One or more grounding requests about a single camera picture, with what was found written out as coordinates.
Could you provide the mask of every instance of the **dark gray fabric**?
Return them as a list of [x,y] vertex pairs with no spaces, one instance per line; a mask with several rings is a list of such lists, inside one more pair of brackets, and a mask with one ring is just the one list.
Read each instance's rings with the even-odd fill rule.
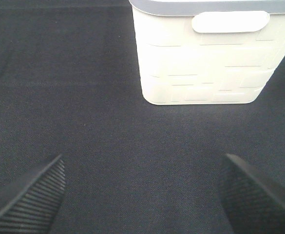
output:
[[0,0],[0,9],[128,6],[128,0]]
[[0,187],[63,153],[52,234],[229,234],[222,154],[285,186],[285,59],[256,101],[155,106],[124,7],[0,10]]

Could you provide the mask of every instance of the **black carpet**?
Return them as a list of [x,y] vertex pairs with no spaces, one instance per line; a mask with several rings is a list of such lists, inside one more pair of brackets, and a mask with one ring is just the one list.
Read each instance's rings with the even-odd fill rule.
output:
[[63,153],[52,234],[231,234],[224,153],[285,186],[285,59],[253,103],[155,106],[131,8],[106,2],[0,9],[0,188]]

